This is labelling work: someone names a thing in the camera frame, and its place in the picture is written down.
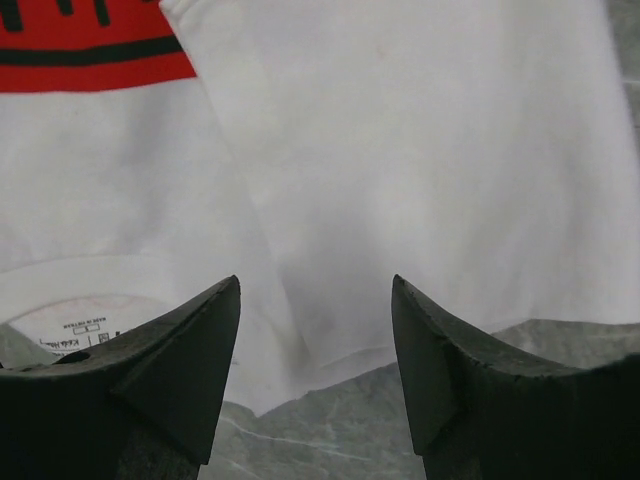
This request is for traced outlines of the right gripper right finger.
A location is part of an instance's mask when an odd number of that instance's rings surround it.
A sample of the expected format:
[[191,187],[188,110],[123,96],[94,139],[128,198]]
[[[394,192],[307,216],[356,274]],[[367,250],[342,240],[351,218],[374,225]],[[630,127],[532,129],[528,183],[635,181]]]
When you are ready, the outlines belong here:
[[450,314],[402,277],[392,326],[414,452],[430,479],[635,479],[639,358],[569,367]]

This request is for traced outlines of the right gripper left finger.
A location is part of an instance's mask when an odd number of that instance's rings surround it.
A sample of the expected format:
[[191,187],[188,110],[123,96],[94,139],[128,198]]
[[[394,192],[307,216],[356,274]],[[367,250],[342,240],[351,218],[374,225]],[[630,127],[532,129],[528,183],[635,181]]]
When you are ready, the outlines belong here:
[[5,479],[194,479],[207,464],[241,310],[228,277],[49,365],[1,372]]

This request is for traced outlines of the white printed t-shirt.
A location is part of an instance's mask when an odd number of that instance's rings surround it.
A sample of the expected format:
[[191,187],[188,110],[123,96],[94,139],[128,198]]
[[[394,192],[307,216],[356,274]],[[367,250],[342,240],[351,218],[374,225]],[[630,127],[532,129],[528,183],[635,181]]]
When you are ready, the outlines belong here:
[[639,319],[601,1],[5,1],[1,319],[55,356],[236,275],[225,397],[394,361],[401,275],[488,332]]

